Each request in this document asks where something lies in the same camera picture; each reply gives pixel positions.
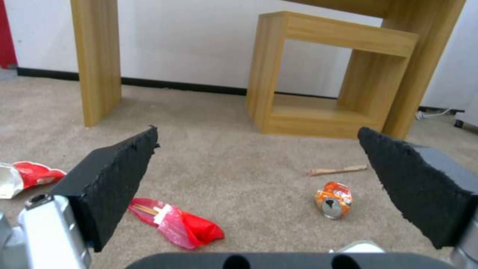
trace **crushed soda can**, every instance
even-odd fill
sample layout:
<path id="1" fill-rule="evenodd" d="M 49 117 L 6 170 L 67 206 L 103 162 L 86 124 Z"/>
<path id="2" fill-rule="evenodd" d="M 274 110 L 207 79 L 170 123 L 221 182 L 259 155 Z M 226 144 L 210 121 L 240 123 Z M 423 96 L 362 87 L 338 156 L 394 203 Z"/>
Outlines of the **crushed soda can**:
<path id="1" fill-rule="evenodd" d="M 0 199 L 11 199 L 33 186 L 56 183 L 65 175 L 62 170 L 29 161 L 0 162 Z"/>
<path id="2" fill-rule="evenodd" d="M 330 181 L 317 191 L 315 202 L 325 217 L 339 219 L 350 211 L 352 192 L 346 185 Z"/>

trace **wooden table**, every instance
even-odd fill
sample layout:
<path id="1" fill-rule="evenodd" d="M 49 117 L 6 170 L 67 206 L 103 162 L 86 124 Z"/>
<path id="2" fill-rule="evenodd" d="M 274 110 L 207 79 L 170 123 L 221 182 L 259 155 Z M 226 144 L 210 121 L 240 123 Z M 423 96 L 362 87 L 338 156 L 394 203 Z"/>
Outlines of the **wooden table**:
<path id="1" fill-rule="evenodd" d="M 466 0 L 289 0 L 383 18 L 419 35 L 383 132 L 405 138 Z M 71 0 L 85 126 L 121 99 L 117 0 Z"/>

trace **wooden stick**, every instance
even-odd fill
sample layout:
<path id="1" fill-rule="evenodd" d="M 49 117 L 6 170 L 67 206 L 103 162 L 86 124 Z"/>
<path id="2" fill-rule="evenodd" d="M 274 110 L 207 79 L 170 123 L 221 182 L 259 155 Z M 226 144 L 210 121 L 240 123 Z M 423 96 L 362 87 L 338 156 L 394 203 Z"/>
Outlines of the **wooden stick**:
<path id="1" fill-rule="evenodd" d="M 313 169 L 309 169 L 308 176 L 315 177 L 315 176 L 327 175 L 327 174 L 363 171 L 363 170 L 367 170 L 368 168 L 369 168 L 368 165 L 355 165 L 355 166 L 335 168 L 335 169 L 313 168 Z"/>
<path id="2" fill-rule="evenodd" d="M 158 214 L 158 212 L 156 210 L 153 210 L 153 209 L 151 209 L 149 207 L 146 207 L 144 205 L 134 204 L 133 207 L 140 210 L 140 211 L 143 211 L 145 213 L 153 215 L 153 216 L 156 216 Z"/>

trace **wooden cube shelf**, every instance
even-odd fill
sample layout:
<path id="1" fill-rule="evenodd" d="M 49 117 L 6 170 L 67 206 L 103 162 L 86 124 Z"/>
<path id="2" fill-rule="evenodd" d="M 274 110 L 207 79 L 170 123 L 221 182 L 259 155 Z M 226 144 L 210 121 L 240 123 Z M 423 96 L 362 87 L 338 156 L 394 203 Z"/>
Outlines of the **wooden cube shelf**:
<path id="1" fill-rule="evenodd" d="M 264 133 L 355 138 L 381 131 L 418 36 L 293 12 L 259 16 L 246 106 Z M 275 93 L 285 39 L 352 48 L 338 100 Z"/>

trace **trash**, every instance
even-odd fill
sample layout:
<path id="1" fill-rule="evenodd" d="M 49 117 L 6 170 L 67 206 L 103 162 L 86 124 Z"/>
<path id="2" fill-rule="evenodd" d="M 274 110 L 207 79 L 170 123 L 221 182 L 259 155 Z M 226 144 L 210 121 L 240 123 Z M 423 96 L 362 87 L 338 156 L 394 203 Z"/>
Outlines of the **trash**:
<path id="1" fill-rule="evenodd" d="M 224 232 L 214 222 L 162 201 L 133 198 L 128 209 L 141 221 L 157 227 L 169 241 L 186 249 L 224 238 Z"/>
<path id="2" fill-rule="evenodd" d="M 310 177 L 315 177 L 315 176 L 321 176 L 321 175 L 327 175 L 327 174 L 363 171 L 363 170 L 367 170 L 368 168 L 369 168 L 368 165 L 355 165 L 355 166 L 334 168 L 334 169 L 312 168 L 312 169 L 309 169 L 307 175 Z"/>
<path id="3" fill-rule="evenodd" d="M 36 185 L 58 182 L 65 175 L 62 170 L 29 161 L 0 163 L 0 199 L 11 199 Z"/>
<path id="4" fill-rule="evenodd" d="M 346 185 L 330 181 L 322 190 L 317 191 L 315 202 L 324 216 L 329 219 L 338 219 L 350 211 L 352 193 Z"/>

